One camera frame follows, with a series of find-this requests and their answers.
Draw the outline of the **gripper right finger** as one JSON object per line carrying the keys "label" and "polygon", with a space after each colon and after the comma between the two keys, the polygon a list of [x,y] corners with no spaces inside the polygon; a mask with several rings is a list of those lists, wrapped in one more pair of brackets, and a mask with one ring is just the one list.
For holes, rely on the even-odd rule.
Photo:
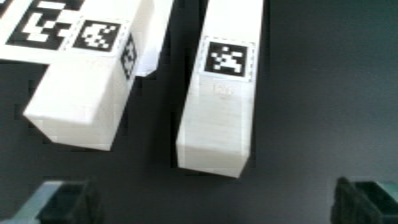
{"label": "gripper right finger", "polygon": [[333,224],[398,224],[398,183],[338,179]]}

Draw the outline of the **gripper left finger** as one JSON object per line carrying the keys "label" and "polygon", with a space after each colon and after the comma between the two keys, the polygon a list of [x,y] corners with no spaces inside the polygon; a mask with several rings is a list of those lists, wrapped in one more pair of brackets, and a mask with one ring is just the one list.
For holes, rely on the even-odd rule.
{"label": "gripper left finger", "polygon": [[13,218],[13,224],[98,224],[98,192],[89,181],[47,181]]}

